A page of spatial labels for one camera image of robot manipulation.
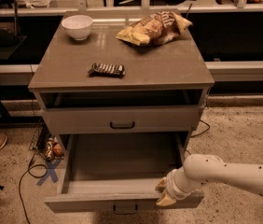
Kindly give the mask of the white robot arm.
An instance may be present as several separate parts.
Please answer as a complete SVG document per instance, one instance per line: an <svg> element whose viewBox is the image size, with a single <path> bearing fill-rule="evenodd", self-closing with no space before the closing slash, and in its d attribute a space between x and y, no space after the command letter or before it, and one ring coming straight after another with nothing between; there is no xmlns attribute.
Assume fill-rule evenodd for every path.
<svg viewBox="0 0 263 224"><path fill-rule="evenodd" d="M223 183L263 197L263 164L227 163L216 155L192 154L156 185L158 206L184 200L209 183Z"/></svg>

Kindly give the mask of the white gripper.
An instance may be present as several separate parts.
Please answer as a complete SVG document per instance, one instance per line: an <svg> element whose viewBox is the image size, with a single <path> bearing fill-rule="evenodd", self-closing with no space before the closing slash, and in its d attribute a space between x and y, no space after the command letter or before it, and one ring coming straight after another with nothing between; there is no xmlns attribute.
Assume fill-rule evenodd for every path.
<svg viewBox="0 0 263 224"><path fill-rule="evenodd" d="M200 186L200 182L187 177L183 167L174 169L155 186L155 191L161 192L156 205L164 207L175 204L176 201L184 200Z"/></svg>

